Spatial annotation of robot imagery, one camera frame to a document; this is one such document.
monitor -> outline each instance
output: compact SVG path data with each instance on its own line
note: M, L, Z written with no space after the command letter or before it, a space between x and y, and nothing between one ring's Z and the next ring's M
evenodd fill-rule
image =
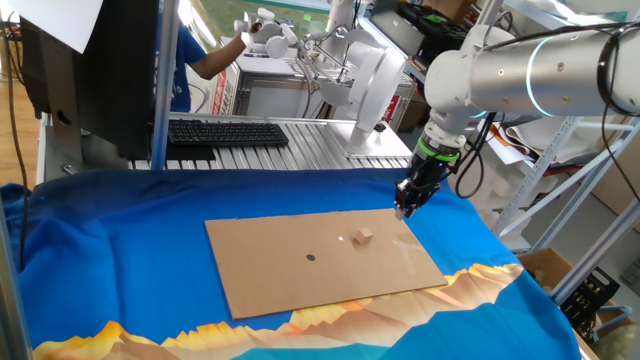
M105 0L83 54L21 19L27 93L36 114L52 114L60 146L79 127L121 155L149 157L158 9L159 0Z

white robot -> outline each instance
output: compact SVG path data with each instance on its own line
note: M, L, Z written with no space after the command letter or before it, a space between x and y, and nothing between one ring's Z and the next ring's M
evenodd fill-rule
M245 13L244 20L236 21L234 27L236 31L249 32L251 51L266 53L271 58L284 56L290 45L298 43L296 62L309 87L320 89L329 104L346 106L348 116L357 120L355 126L330 126L330 134L345 156L381 156L374 151L385 148L377 144L380 138L395 140L400 145L395 148L406 151L400 140L389 134L392 131L388 128L377 137L371 136L395 93L405 59L397 50L381 47L366 31L353 29L352 22L353 1L334 0L327 31L307 35L300 41L287 25L276 24L274 14L263 8L258 10L258 18L253 23ZM410 153L387 156L394 155L409 156Z
M459 51L440 54L429 67L430 121L409 177L396 186L398 218L410 217L457 170L466 136L487 114L595 116L608 106L638 116L639 29L640 23L605 24L515 39L473 27Z
M233 28L236 32L249 33L248 48L251 52L266 54L279 59L287 53L289 46L298 42L298 38L287 24L277 24L275 15L264 8L258 9L258 17L251 19L244 13L244 20L236 20Z

keyboard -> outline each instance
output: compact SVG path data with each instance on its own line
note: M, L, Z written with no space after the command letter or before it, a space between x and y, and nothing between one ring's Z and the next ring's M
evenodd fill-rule
M169 139L174 145L252 146L289 143L277 124L203 123L200 120L169 120Z

white robotic arm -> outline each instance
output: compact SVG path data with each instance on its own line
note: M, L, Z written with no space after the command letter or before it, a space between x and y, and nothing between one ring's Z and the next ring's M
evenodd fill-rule
M252 52L267 54L274 59L283 57L289 46L298 42L298 38L287 24L277 24L271 11L259 8L257 15L252 21L249 14L245 13L244 20L233 23L234 30L249 33L251 41L248 47Z
M457 170L466 136L487 114L594 116L605 107L640 113L639 29L600 25L514 39L500 29L487 36L486 25L472 28L459 51L442 53L429 67L431 124L410 176L396 187L399 217L410 217L438 190L443 173Z

blue tablecloth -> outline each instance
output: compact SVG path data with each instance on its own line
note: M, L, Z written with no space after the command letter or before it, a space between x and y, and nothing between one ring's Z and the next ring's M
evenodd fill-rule
M421 322L401 314L401 295L314 308L313 319L233 320L205 220L391 208L405 175L96 171L44 183L30 197L19 275L36 355L97 359L142 347L166 358L578 359L563 314L446 184L407 220L451 285L407 295L420 316L436 309ZM17 250L21 188L0 194Z

